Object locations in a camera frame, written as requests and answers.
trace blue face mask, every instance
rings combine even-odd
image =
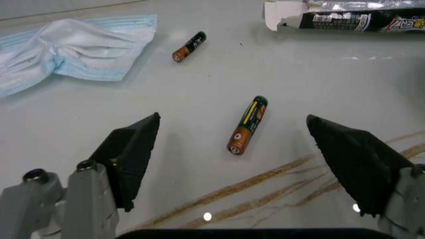
[[[39,31],[0,37],[0,96],[52,73],[119,81],[153,39],[156,15],[51,22]]]

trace aa battery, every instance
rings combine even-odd
[[[243,154],[255,130],[263,119],[268,101],[263,96],[256,96],[246,108],[237,128],[227,144],[227,149],[233,154]]]
[[[207,35],[203,31],[196,33],[184,46],[173,53],[173,59],[176,62],[183,61],[187,56],[189,56],[193,51],[196,50],[205,40]]]

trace battery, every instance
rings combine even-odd
[[[182,62],[187,56],[196,50],[205,40],[207,35],[203,31],[196,33],[184,46],[173,53],[173,59],[176,62]]]
[[[243,154],[255,130],[263,119],[268,101],[264,96],[256,96],[246,108],[237,128],[227,144],[227,149],[236,155]]]

